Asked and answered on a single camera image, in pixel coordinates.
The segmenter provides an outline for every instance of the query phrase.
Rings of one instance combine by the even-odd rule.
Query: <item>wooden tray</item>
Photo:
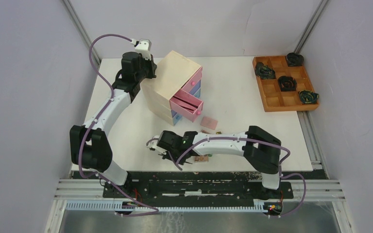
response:
[[[310,111],[318,108],[320,105],[318,101],[315,104],[302,104],[298,96],[298,92],[302,90],[314,91],[304,66],[288,67],[285,56],[265,56],[254,57],[252,61],[254,70],[257,62],[272,68],[276,77],[270,80],[256,78],[265,112]],[[278,78],[284,75],[291,76],[297,81],[297,91],[281,92]]]

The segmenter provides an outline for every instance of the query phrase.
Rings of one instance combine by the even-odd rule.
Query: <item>white table surface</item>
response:
[[[291,156],[282,164],[283,171],[311,171],[311,161],[296,112],[264,112],[252,66],[253,57],[192,57],[203,66],[201,99],[203,111],[195,122],[182,118],[175,126],[149,111],[142,90],[120,115],[108,135],[113,160],[129,171],[178,171],[170,160],[162,160],[145,143],[163,130],[183,135],[201,131],[203,116],[218,120],[216,131],[238,133],[256,125],[281,140]],[[157,64],[161,58],[154,58]],[[103,59],[100,73],[112,84],[121,69],[120,59]],[[86,119],[105,101],[109,87],[97,78]],[[213,155],[208,163],[184,164],[184,171],[254,171],[244,157]]]

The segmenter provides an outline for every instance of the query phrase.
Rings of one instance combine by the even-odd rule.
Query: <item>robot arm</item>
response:
[[[79,150],[85,132],[93,121],[82,152],[82,167],[97,171],[117,185],[127,184],[128,172],[112,160],[112,150],[107,135],[119,115],[128,107],[140,91],[142,80],[155,78],[156,64],[151,55],[151,42],[132,40],[136,52],[126,52],[122,56],[122,69],[117,73],[111,92],[101,108],[82,126],[74,125],[69,131],[71,159],[78,164]]]
[[[182,157],[180,164],[183,164],[191,156],[205,154],[232,154],[242,156],[262,174],[262,185],[265,188],[277,190],[279,188],[279,155],[281,151],[271,146],[258,144],[254,146],[248,139],[256,139],[280,146],[281,141],[264,131],[260,127],[250,126],[247,132],[236,134],[205,134],[198,132],[185,132],[181,137],[174,132],[163,131],[156,141],[152,141],[148,147],[162,154],[163,159],[170,159],[168,151],[174,160],[192,145],[203,141]]]

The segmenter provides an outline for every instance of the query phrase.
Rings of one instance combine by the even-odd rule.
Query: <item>metal floor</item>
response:
[[[284,212],[298,203],[285,202]],[[61,233],[340,233],[331,202],[307,202],[294,215],[268,219],[260,213],[165,212],[120,217],[109,211],[65,211]]]

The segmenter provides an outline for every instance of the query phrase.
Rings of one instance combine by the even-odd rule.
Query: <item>black flower-shaped object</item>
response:
[[[278,78],[279,89],[281,91],[296,91],[297,81],[290,76],[281,76]]]
[[[289,67],[300,67],[304,62],[304,57],[294,52],[290,52],[285,57],[285,60],[287,61],[287,65]]]
[[[315,104],[320,96],[318,93],[308,90],[300,91],[298,94],[300,96],[301,103],[303,104]]]
[[[261,79],[275,79],[275,71],[262,62],[256,63],[255,75]]]

